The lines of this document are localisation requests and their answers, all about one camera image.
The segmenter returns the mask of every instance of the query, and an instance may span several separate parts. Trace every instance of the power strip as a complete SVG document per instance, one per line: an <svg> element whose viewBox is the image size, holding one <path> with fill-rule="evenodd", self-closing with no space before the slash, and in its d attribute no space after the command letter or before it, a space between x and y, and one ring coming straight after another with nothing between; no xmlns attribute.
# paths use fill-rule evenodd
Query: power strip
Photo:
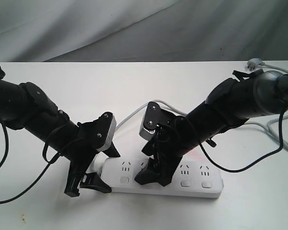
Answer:
<svg viewBox="0 0 288 230"><path fill-rule="evenodd" d="M208 161L180 162L172 183L163 187L158 183L140 185L136 174L148 159L107 158L101 171L101 179L113 192L170 196L218 198L223 190L223 180L218 168Z"/></svg>

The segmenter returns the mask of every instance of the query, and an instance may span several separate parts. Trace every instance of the white table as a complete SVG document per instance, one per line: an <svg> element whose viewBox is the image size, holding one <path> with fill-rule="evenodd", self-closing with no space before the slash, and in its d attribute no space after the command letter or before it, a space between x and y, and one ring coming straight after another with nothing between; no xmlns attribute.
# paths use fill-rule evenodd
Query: white table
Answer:
<svg viewBox="0 0 288 230"><path fill-rule="evenodd" d="M162 99L189 112L234 69L246 62L195 63L2 63L6 81L31 81L43 89L74 122L91 121L104 111L119 122L140 105ZM288 61L267 62L288 69ZM141 114L119 130L114 143L122 156L144 156L138 135ZM277 116L253 119L261 123ZM0 170L0 200L24 190L45 167L43 142L26 130L11 131L10 154ZM284 122L288 140L288 121ZM216 162L240 168L277 148L257 127L231 130L207 147ZM4 151L0 127L0 159ZM186 157L198 157L196 148ZM82 189L78 198L63 193L69 161L60 158L31 191L0 205L0 229L28 230L288 230L288 153L282 151L238 174L222 172L217 200L203 198L101 194Z"/></svg>

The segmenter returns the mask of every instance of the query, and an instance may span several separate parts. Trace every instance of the power outlet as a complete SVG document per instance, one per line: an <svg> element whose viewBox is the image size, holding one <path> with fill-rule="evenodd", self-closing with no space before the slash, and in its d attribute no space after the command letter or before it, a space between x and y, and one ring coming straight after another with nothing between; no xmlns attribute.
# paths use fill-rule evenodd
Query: power outlet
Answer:
<svg viewBox="0 0 288 230"><path fill-rule="evenodd" d="M158 183L140 185L134 177L147 164L148 159L108 158L101 171L101 179L113 192L170 196L217 198L223 190L218 168L203 161L182 160L172 183L163 187Z"/></svg>

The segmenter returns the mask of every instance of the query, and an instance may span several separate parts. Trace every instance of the gray fabric backdrop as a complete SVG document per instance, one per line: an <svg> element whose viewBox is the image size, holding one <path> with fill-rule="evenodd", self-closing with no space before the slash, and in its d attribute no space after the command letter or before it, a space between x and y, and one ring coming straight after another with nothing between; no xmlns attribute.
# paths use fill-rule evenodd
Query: gray fabric backdrop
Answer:
<svg viewBox="0 0 288 230"><path fill-rule="evenodd" d="M1 0L0 61L288 60L288 0Z"/></svg>

